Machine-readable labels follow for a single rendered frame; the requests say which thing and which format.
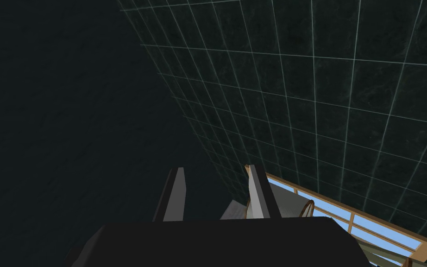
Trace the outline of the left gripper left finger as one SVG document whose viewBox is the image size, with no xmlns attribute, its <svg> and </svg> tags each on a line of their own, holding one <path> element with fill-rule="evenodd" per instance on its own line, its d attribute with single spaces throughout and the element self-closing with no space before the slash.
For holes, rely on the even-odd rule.
<svg viewBox="0 0 427 267">
<path fill-rule="evenodd" d="M 182 167 L 170 170 L 153 222 L 183 221 L 186 198 L 185 173 Z"/>
</svg>

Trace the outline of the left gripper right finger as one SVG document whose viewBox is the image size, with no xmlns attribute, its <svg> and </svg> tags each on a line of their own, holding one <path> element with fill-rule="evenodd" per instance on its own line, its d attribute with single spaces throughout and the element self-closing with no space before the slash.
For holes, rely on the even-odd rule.
<svg viewBox="0 0 427 267">
<path fill-rule="evenodd" d="M 249 194 L 251 217 L 280 219 L 281 213 L 276 203 L 266 172 L 261 165 L 250 165 Z"/>
</svg>

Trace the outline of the wooden chair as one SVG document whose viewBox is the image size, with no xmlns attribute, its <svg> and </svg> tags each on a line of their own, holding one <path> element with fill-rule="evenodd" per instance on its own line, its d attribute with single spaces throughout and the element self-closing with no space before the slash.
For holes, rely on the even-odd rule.
<svg viewBox="0 0 427 267">
<path fill-rule="evenodd" d="M 299 217 L 313 217 L 314 213 L 314 201 L 308 200 L 303 209 L 299 213 Z"/>
</svg>

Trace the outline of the wooden framed window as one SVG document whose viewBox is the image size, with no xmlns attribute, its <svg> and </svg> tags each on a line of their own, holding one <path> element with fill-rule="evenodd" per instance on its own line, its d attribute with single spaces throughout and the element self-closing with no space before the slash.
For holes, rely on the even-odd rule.
<svg viewBox="0 0 427 267">
<path fill-rule="evenodd" d="M 427 238 L 266 173 L 269 183 L 290 187 L 314 201 L 315 217 L 334 220 L 354 237 L 373 267 L 427 267 Z"/>
</svg>

